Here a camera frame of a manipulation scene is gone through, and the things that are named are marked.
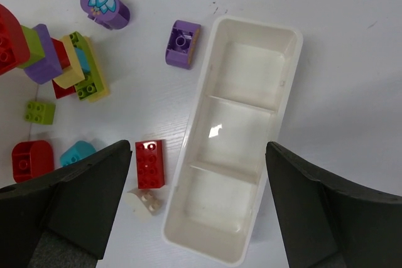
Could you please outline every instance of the green block with studs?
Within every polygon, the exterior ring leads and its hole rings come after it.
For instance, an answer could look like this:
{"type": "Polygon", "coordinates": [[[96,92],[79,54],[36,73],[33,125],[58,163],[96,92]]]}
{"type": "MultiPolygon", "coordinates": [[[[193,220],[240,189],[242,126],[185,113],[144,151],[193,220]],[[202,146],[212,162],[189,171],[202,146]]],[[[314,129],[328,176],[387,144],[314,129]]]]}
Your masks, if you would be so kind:
{"type": "Polygon", "coordinates": [[[34,29],[27,28],[23,25],[21,25],[21,28],[23,29],[25,40],[31,53],[30,59],[18,66],[19,68],[24,69],[43,59],[45,57],[45,52],[43,51],[42,44],[40,43],[38,33],[34,29]]]}
{"type": "Polygon", "coordinates": [[[78,32],[70,34],[71,42],[73,46],[82,50],[87,58],[90,72],[85,73],[85,80],[75,84],[75,90],[77,91],[78,98],[80,100],[85,100],[91,95],[98,94],[102,92],[105,87],[102,82],[101,75],[98,72],[94,56],[92,55],[89,45],[85,38],[78,32]]]}
{"type": "Polygon", "coordinates": [[[24,119],[35,124],[52,125],[55,116],[56,105],[53,103],[35,102],[26,104],[24,119]]]}

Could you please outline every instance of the yellow block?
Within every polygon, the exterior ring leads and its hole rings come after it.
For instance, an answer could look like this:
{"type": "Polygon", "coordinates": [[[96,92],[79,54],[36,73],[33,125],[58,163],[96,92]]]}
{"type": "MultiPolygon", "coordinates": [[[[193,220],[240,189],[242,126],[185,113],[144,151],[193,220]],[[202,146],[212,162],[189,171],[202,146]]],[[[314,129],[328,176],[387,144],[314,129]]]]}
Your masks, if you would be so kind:
{"type": "Polygon", "coordinates": [[[104,97],[107,97],[109,94],[111,94],[111,91],[109,90],[109,87],[107,86],[107,83],[105,81],[105,76],[103,74],[103,71],[101,69],[101,66],[99,65],[99,60],[98,58],[95,56],[95,52],[94,52],[94,47],[92,46],[91,41],[89,40],[88,37],[84,36],[84,39],[86,40],[86,42],[88,43],[89,46],[89,50],[92,53],[92,56],[94,57],[94,61],[95,61],[95,65],[96,65],[96,69],[98,71],[98,74],[100,76],[100,80],[102,81],[103,84],[103,91],[97,92],[94,95],[91,95],[88,98],[88,101],[93,103],[96,102],[97,100],[103,99],[104,97]]]}
{"type": "Polygon", "coordinates": [[[54,78],[53,80],[61,88],[67,89],[75,84],[84,81],[85,76],[81,69],[80,60],[74,50],[73,43],[69,36],[64,36],[60,39],[63,42],[65,51],[67,52],[68,60],[70,61],[70,66],[63,69],[63,74],[54,78]]]}

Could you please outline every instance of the toy block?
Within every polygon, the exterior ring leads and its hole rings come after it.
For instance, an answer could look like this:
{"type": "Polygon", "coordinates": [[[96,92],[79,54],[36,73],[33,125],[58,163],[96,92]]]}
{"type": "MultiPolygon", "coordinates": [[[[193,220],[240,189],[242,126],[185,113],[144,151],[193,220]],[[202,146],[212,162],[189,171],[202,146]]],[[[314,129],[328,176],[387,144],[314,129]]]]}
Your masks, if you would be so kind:
{"type": "Polygon", "coordinates": [[[60,156],[60,164],[68,166],[96,153],[95,148],[89,142],[77,141],[70,149],[60,156]]]}
{"type": "Polygon", "coordinates": [[[190,69],[200,30],[201,25],[199,24],[177,20],[173,25],[166,47],[166,63],[190,69]]]}
{"type": "Polygon", "coordinates": [[[52,103],[31,101],[26,104],[24,119],[35,124],[52,125],[56,105],[52,103]]]}
{"type": "Polygon", "coordinates": [[[84,73],[82,72],[81,64],[77,53],[75,52],[75,47],[71,42],[69,36],[64,36],[60,39],[63,43],[63,47],[68,56],[68,60],[70,62],[70,66],[66,69],[63,69],[63,74],[54,78],[53,80],[59,85],[61,88],[68,89],[71,86],[74,86],[77,83],[85,80],[84,73]]]}
{"type": "Polygon", "coordinates": [[[13,177],[23,182],[55,169],[52,146],[46,141],[25,141],[17,144],[12,153],[13,177]]]}
{"type": "Polygon", "coordinates": [[[43,59],[45,57],[45,51],[43,50],[42,44],[40,43],[38,33],[34,29],[27,28],[26,26],[21,25],[21,27],[23,29],[25,40],[31,53],[30,59],[27,62],[18,66],[19,68],[24,69],[43,59]]]}
{"type": "Polygon", "coordinates": [[[156,215],[161,208],[161,202],[154,197],[150,190],[133,189],[124,194],[124,201],[142,222],[156,215]]]}
{"type": "Polygon", "coordinates": [[[45,57],[26,67],[24,71],[32,81],[38,84],[44,84],[61,75],[63,70],[58,61],[57,52],[46,25],[38,24],[33,29],[38,33],[40,43],[45,51],[45,57]]]}
{"type": "Polygon", "coordinates": [[[77,54],[78,60],[80,61],[82,71],[90,72],[90,67],[88,64],[88,60],[85,57],[85,53],[78,48],[74,48],[74,50],[75,50],[75,53],[77,54]]]}
{"type": "Polygon", "coordinates": [[[57,58],[58,61],[60,62],[60,65],[62,66],[62,69],[66,69],[67,67],[70,66],[70,61],[68,60],[68,55],[67,52],[65,51],[63,42],[53,39],[53,46],[55,47],[56,53],[57,53],[57,58]]]}
{"type": "Polygon", "coordinates": [[[107,29],[121,29],[130,20],[130,10],[120,0],[80,0],[88,18],[107,29]]]}
{"type": "Polygon", "coordinates": [[[75,94],[74,86],[64,89],[61,88],[59,85],[57,85],[55,81],[52,81],[52,84],[53,84],[53,90],[55,91],[56,99],[61,99],[62,97],[66,97],[70,94],[75,94]]]}
{"type": "Polygon", "coordinates": [[[92,83],[88,83],[87,81],[85,81],[85,83],[83,83],[84,86],[80,85],[80,83],[75,86],[75,90],[77,91],[79,99],[85,100],[88,99],[91,95],[95,95],[96,93],[103,91],[104,85],[101,79],[101,75],[99,74],[96,67],[95,60],[92,56],[92,52],[89,48],[87,40],[77,31],[70,34],[70,39],[74,47],[82,50],[85,53],[85,57],[87,58],[90,68],[90,72],[85,74],[85,79],[90,79],[92,83]]]}
{"type": "Polygon", "coordinates": [[[136,142],[137,178],[140,190],[165,185],[162,141],[136,142]]]}
{"type": "Polygon", "coordinates": [[[94,58],[96,69],[98,71],[98,74],[100,76],[100,80],[102,81],[102,84],[103,84],[103,87],[104,87],[103,91],[100,91],[100,92],[98,92],[98,93],[96,93],[94,95],[91,95],[88,98],[88,101],[93,103],[93,102],[96,102],[96,101],[98,101],[100,99],[103,99],[104,97],[107,97],[109,94],[111,94],[111,92],[109,90],[109,86],[106,83],[105,76],[104,76],[103,71],[101,69],[101,65],[99,64],[99,61],[98,61],[97,57],[95,56],[94,47],[92,46],[91,41],[89,40],[88,37],[84,37],[84,39],[88,43],[89,50],[90,50],[90,52],[92,54],[92,57],[94,58]]]}
{"type": "Polygon", "coordinates": [[[0,75],[27,62],[30,56],[21,25],[14,15],[0,4],[0,75]]]}

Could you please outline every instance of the red rectangular block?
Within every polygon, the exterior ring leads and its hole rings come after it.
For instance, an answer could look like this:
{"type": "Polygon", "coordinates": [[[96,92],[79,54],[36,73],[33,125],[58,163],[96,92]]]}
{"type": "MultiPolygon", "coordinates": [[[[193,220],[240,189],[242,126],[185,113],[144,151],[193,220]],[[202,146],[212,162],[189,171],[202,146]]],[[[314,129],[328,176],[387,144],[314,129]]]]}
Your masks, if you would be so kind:
{"type": "Polygon", "coordinates": [[[23,182],[55,169],[53,149],[47,141],[24,141],[17,144],[12,153],[13,177],[23,182]]]}
{"type": "Polygon", "coordinates": [[[62,69],[70,66],[70,61],[68,60],[67,52],[65,51],[63,42],[52,38],[53,45],[56,49],[57,58],[60,62],[62,69]]]}
{"type": "Polygon", "coordinates": [[[66,97],[70,94],[75,94],[75,87],[71,86],[67,89],[61,88],[59,85],[52,80],[53,90],[55,91],[56,99],[60,99],[62,97],[66,97]]]}
{"type": "Polygon", "coordinates": [[[27,62],[30,56],[20,23],[0,4],[0,75],[27,62]]]}
{"type": "Polygon", "coordinates": [[[138,188],[161,188],[165,185],[162,141],[136,142],[138,188]]]}

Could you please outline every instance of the blue block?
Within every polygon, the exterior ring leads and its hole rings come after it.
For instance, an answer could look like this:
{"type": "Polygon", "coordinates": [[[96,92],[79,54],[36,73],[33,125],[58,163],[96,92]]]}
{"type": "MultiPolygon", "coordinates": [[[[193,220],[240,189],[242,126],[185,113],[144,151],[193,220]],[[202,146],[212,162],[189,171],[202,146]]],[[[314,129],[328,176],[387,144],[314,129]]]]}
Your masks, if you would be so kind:
{"type": "Polygon", "coordinates": [[[88,64],[88,60],[87,57],[85,56],[85,53],[83,50],[80,50],[78,48],[74,48],[75,53],[77,54],[78,60],[80,62],[81,65],[81,69],[84,73],[90,72],[90,68],[89,68],[89,64],[88,64]]]}
{"type": "Polygon", "coordinates": [[[69,164],[76,163],[95,152],[95,148],[89,142],[77,141],[70,149],[60,156],[60,164],[62,166],[68,166],[69,164]]]}

